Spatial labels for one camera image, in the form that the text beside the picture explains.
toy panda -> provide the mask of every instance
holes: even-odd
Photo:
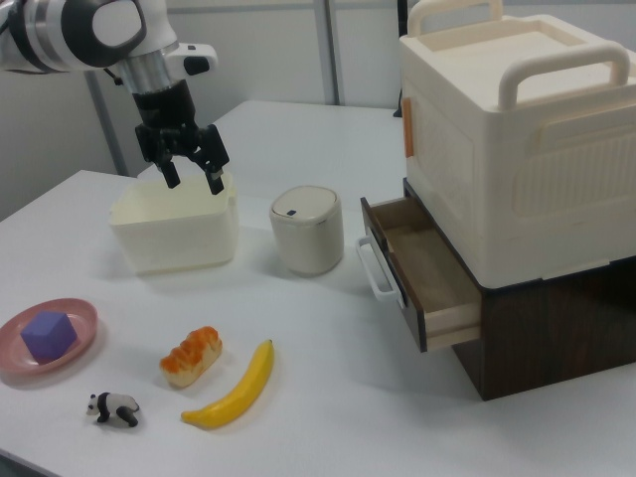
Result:
[[[131,396],[102,393],[99,396],[90,395],[86,414],[99,414],[97,422],[106,422],[110,413],[114,412],[128,422],[129,427],[134,427],[137,425],[137,418],[133,413],[137,410],[139,410],[139,404]]]

bread roll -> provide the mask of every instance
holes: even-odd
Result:
[[[177,388],[191,385],[221,354],[223,342],[211,326],[193,331],[161,360],[159,367],[168,383]]]

toy banana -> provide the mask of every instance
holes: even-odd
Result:
[[[269,379],[273,364],[274,346],[271,340],[267,340],[258,345],[247,371],[229,394],[199,410],[183,411],[182,420],[209,428],[220,427],[235,420],[258,398]]]

white wall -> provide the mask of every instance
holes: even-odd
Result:
[[[0,220],[80,169],[115,169],[82,74],[0,73]]]
[[[335,43],[336,68],[341,103],[345,105],[392,107],[398,105],[399,56],[396,2],[384,0],[330,0]],[[528,16],[545,13],[628,49],[636,50],[636,5],[568,4],[508,5],[504,13]],[[485,19],[487,10],[474,7],[454,14],[424,20],[432,30],[467,21]]]
[[[248,99],[333,103],[322,0],[169,0],[180,42],[212,45],[219,68],[188,79],[205,126]],[[134,134],[132,98],[99,77],[128,172],[148,167]]]

open drawer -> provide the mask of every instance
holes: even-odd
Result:
[[[413,197],[370,206],[358,253],[376,296],[396,299],[420,351],[480,338],[481,293]],[[362,247],[370,244],[392,291],[381,291]]]

